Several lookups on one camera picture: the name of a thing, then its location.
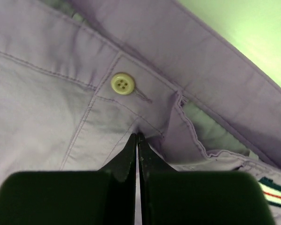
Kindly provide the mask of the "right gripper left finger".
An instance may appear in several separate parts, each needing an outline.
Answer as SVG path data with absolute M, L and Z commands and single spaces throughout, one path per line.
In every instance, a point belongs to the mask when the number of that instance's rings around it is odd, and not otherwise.
M 137 137 L 98 171 L 17 172 L 0 187 L 0 225 L 132 225 Z

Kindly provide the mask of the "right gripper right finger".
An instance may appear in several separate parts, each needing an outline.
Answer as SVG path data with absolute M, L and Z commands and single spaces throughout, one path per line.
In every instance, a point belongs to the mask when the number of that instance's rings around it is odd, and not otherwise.
M 257 181 L 248 173 L 179 172 L 137 135 L 145 225 L 273 225 Z

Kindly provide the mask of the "lilac trousers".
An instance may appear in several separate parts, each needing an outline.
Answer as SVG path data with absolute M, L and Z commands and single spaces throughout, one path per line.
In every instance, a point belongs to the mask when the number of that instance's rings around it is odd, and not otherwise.
M 281 225 L 281 88 L 175 0 L 0 0 L 0 189 L 92 171 L 133 133 L 182 172 L 255 179 Z

